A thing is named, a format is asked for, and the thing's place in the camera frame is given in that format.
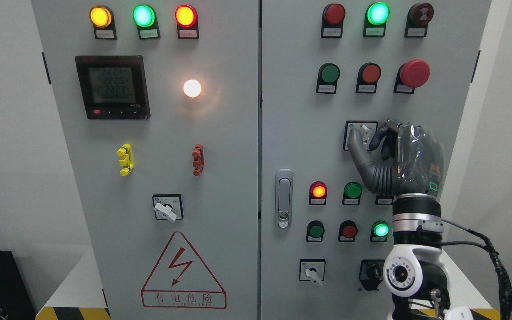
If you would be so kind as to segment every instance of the red warning triangle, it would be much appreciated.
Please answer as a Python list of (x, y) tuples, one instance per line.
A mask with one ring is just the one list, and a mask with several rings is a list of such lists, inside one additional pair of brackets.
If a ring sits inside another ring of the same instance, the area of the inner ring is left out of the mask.
[(197, 250), (175, 231), (142, 288), (144, 307), (226, 308), (226, 292)]

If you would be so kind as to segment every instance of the green push button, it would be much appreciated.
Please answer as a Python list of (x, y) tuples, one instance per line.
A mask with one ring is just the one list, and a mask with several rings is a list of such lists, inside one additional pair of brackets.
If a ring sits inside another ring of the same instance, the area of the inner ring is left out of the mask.
[(326, 83), (334, 83), (341, 75), (339, 68), (334, 64), (328, 64), (321, 70), (321, 79)]
[(309, 229), (309, 235), (311, 235), (311, 237), (315, 239), (321, 238), (324, 233), (325, 229), (323, 229), (321, 225), (314, 225), (313, 227), (311, 227), (311, 229)]
[(357, 182), (350, 182), (345, 186), (345, 195), (351, 199), (357, 199), (362, 194), (361, 185)]

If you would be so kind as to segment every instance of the yellow black hazard stripe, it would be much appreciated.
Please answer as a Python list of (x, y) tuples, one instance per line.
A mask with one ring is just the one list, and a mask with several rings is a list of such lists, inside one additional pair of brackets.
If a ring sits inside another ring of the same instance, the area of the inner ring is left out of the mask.
[[(432, 309), (412, 311), (420, 316), (434, 316)], [(473, 320), (500, 320), (499, 312), (495, 309), (472, 309)], [(65, 308), (44, 307), (36, 320), (111, 320), (108, 308)]]
[(112, 320), (108, 308), (44, 307), (35, 320)]
[[(435, 312), (432, 309), (418, 309), (412, 311), (415, 314), (421, 316), (435, 316)], [(473, 320), (500, 320), (500, 314), (497, 310), (492, 308), (472, 308), (471, 314)]]

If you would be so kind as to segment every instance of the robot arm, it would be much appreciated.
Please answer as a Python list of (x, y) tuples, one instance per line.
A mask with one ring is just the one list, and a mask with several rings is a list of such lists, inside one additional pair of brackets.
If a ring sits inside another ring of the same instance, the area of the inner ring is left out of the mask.
[(360, 131), (352, 129), (348, 148), (365, 187), (397, 197), (392, 205), (394, 247), (383, 270), (395, 305), (391, 319), (415, 319), (410, 299), (432, 301), (443, 319), (450, 307), (448, 276), (439, 258), (440, 246), (428, 245), (440, 243), (443, 233), (436, 201), (443, 167), (441, 144), (425, 128), (393, 119), (382, 125), (369, 147), (376, 149), (381, 143), (382, 159), (377, 161), (364, 148)]

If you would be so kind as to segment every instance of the red indicator light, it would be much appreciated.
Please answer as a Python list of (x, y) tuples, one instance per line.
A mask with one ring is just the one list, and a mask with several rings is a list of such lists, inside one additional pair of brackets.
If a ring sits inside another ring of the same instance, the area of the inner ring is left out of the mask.
[(332, 26), (336, 26), (345, 19), (345, 8), (340, 4), (329, 4), (323, 11), (323, 19)]
[(323, 198), (327, 194), (327, 187), (323, 182), (315, 182), (311, 185), (311, 195), (315, 198)]
[(197, 22), (197, 11), (188, 4), (181, 4), (175, 10), (175, 20), (181, 27), (191, 27)]

